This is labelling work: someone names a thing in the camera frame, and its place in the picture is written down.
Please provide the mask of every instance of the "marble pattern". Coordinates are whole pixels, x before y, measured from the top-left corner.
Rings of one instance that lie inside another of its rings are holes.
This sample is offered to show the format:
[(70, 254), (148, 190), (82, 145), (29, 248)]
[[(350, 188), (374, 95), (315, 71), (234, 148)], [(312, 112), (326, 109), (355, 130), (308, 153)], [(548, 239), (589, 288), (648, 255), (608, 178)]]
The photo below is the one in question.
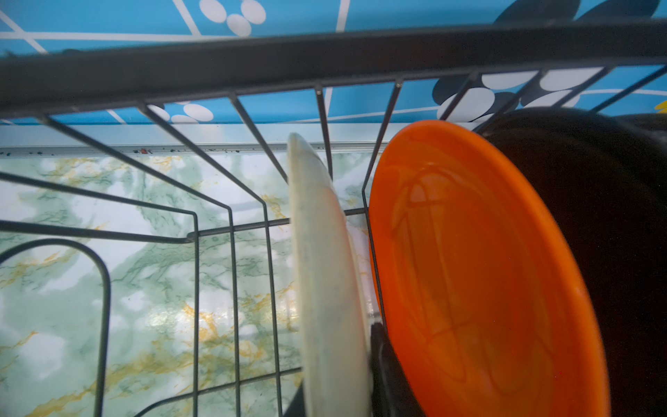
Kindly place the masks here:
[[(277, 155), (285, 164), (285, 155)], [(263, 219), (261, 206), (191, 154), (138, 160), (233, 209), (235, 224)], [(262, 153), (214, 158), (267, 202), (269, 218), (289, 216), (287, 186)], [(368, 153), (333, 155), (343, 208), (360, 207)], [(199, 228), (227, 225), (227, 212), (109, 157), (11, 158), (0, 170), (197, 212)], [(5, 220), (183, 237), (190, 216), (0, 183)], [(377, 311), (363, 216), (350, 216), (369, 313)], [(275, 371), (264, 230), (235, 233), (241, 379)], [(289, 226), (271, 234), (279, 361), (300, 366), (299, 311), (291, 276)], [(43, 236), (0, 234), (0, 251)], [(193, 372), (194, 245), (74, 239), (96, 251), (111, 274), (111, 321), (104, 413), (132, 417), (164, 398), (190, 392)], [(199, 389), (234, 381), (229, 234), (200, 238)], [(101, 280), (75, 250), (47, 246), (0, 266), (0, 415), (89, 416), (101, 321)], [(281, 377), (283, 409), (301, 373)], [(241, 387), (244, 416), (275, 416), (275, 379)], [(233, 415), (234, 388), (199, 397), (200, 416)], [(189, 416), (191, 399), (147, 415)]]

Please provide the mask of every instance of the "dark bowl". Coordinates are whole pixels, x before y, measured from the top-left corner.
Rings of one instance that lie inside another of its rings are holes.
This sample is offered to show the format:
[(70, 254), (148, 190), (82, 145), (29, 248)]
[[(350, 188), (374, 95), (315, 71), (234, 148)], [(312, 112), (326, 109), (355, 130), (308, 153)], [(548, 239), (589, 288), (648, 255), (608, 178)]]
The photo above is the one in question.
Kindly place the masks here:
[(480, 134), (526, 176), (581, 269), (615, 416), (667, 415), (667, 147), (576, 109), (507, 113)]

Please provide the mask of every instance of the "metal wire rack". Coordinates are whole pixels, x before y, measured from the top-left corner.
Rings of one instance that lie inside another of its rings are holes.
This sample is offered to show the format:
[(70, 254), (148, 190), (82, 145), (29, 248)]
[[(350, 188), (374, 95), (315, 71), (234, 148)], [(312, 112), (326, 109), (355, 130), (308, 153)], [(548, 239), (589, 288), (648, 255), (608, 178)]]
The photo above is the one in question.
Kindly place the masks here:
[[(277, 172), (288, 180), (252, 118), (239, 101), (239, 95), (313, 89), (317, 99), (320, 123), (329, 174), (333, 177), (331, 144), (323, 88), (391, 81), (394, 83), (362, 186), (363, 208), (347, 210), (346, 215), (365, 214), (370, 237), (372, 264), (376, 279), (378, 268), (373, 234), (368, 219), (368, 186), (384, 135), (392, 118), (403, 82), (443, 75), (465, 75), (468, 78), (455, 98), (443, 112), (446, 119), (459, 104), (475, 80), (484, 73), (537, 70), (516, 96), (499, 109), (489, 121), (507, 112), (522, 95), (551, 69), (575, 67), (602, 67), (597, 74), (561, 98), (554, 107), (560, 107), (577, 94), (621, 65), (650, 65), (667, 63), (667, 21), (623, 21), (614, 23), (535, 24), (529, 26), (484, 26), (418, 31), (390, 31), (346, 33), (337, 35), (310, 35), (273, 39), (248, 39), (199, 43), (186, 46), (148, 47), (98, 51), (81, 55), (54, 55), (46, 57), (10, 57), (0, 61), (0, 117), (36, 117), (43, 125), (95, 148), (144, 173), (177, 187), (191, 195), (217, 205), (227, 211), (229, 225), (222, 228), (199, 230), (197, 213), (136, 199), (117, 197), (47, 181), (0, 173), (0, 180), (34, 187), (43, 187), (63, 193), (83, 195), (106, 201), (149, 207), (156, 210), (192, 216), (193, 231), (185, 238), (170, 238), (146, 234), (121, 233), (105, 230), (47, 226), (25, 222), (0, 220), (0, 231), (95, 238), (163, 244), (193, 244), (195, 253), (194, 314), (199, 316), (199, 239), (203, 236), (229, 234), (232, 259), (234, 381), (206, 389), (198, 384), (199, 322), (194, 320), (193, 390), (186, 394), (160, 400), (144, 408), (135, 417), (164, 404), (192, 399), (192, 414), (197, 416), (198, 396), (218, 390), (235, 390), (235, 413), (241, 415), (240, 387), (244, 384), (275, 379), (277, 409), (283, 414), (280, 376), (299, 372), (300, 368), (282, 370), (278, 352), (275, 307), (275, 288), (269, 227), (289, 223), (289, 219), (269, 220), (267, 204), (252, 189), (238, 180), (216, 162), (206, 151), (184, 134), (152, 112), (147, 105), (192, 99), (228, 97), (243, 123), (271, 160)], [(617, 93), (590, 111), (598, 112), (626, 97), (643, 85), (667, 73), (667, 65)], [(262, 222), (233, 224), (232, 209), (225, 203), (194, 190), (170, 177), (143, 165), (137, 160), (99, 141), (54, 120), (49, 115), (93, 111), (118, 107), (136, 107), (152, 122), (204, 159), (218, 172), (257, 200), (263, 208)], [(241, 230), (265, 230), (266, 250), (271, 291), (271, 318), (275, 372), (242, 380), (239, 371), (239, 317), (237, 295), (237, 268), (234, 233)], [(91, 258), (103, 281), (103, 309), (97, 363), (97, 385), (93, 415), (102, 416), (111, 283), (102, 259), (90, 248), (62, 238), (35, 240), (15, 246), (0, 254), (0, 264), (12, 256), (38, 246), (69, 246)], [(384, 303), (379, 280), (376, 281), (380, 310), (384, 321)]]

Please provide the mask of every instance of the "orange plate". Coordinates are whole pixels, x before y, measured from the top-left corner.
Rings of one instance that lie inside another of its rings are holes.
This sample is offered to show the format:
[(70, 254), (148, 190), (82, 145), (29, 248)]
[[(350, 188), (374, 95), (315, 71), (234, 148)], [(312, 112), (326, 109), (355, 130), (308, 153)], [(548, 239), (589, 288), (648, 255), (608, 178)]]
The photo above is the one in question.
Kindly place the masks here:
[(584, 281), (502, 153), (414, 123), (384, 151), (370, 201), (390, 339), (428, 416), (609, 415)]

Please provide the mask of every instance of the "white oval pattern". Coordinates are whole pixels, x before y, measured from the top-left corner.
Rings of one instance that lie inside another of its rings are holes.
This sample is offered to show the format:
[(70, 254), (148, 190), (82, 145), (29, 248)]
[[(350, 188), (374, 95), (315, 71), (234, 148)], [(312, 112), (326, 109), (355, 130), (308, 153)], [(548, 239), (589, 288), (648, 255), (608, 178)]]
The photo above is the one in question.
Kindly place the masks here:
[(153, 113), (155, 113), (155, 114), (157, 114), (158, 116), (160, 116), (160, 118), (161, 118), (162, 120), (164, 120), (164, 121), (169, 121), (169, 114), (166, 112), (166, 110), (164, 110), (164, 109), (162, 109), (162, 108), (160, 108), (160, 107), (158, 107), (158, 106), (156, 106), (156, 105), (152, 105), (152, 104), (149, 104), (149, 105), (146, 106), (146, 107), (148, 107), (150, 110), (152, 110)]
[(229, 26), (229, 29), (235, 35), (241, 37), (250, 36), (250, 32), (252, 31), (250, 22), (241, 15), (233, 14), (227, 16), (227, 26)]
[[(438, 108), (438, 119), (445, 112), (447, 106), (454, 100), (453, 95), (446, 99), (444, 103)], [(491, 108), (496, 100), (496, 95), (488, 88), (477, 87), (469, 89), (461, 98), (461, 101), (456, 106), (452, 114), (447, 118), (447, 121), (461, 122), (475, 120), (479, 116), (486, 113)]]
[(227, 19), (225, 7), (217, 0), (201, 0), (199, 9), (210, 21), (223, 23)]
[(171, 116), (171, 122), (176, 123), (176, 124), (179, 124), (179, 123), (197, 123), (197, 121), (194, 120), (192, 117), (182, 115), (182, 114), (175, 114), (175, 115)]
[(208, 110), (206, 107), (199, 104), (186, 104), (183, 107), (183, 111), (188, 116), (192, 117), (195, 120), (199, 121), (211, 121), (213, 120), (213, 113)]
[(518, 73), (484, 74), (482, 83), (492, 90), (504, 90), (529, 81), (537, 73), (537, 71), (522, 71)]
[(575, 87), (597, 74), (602, 68), (552, 69), (540, 81), (546, 91)]
[(241, 13), (250, 23), (255, 25), (261, 25), (266, 21), (266, 11), (257, 0), (243, 0)]
[[(561, 90), (561, 91), (554, 91), (553, 93), (549, 93), (547, 95), (543, 95), (540, 98), (537, 98), (530, 103), (526, 104), (524, 107), (549, 107), (561, 98), (565, 97), (567, 94), (569, 94), (571, 90)], [(563, 107), (574, 107), (575, 104), (577, 104), (577, 101), (579, 101), (580, 95), (577, 94), (565, 104), (563, 104)]]

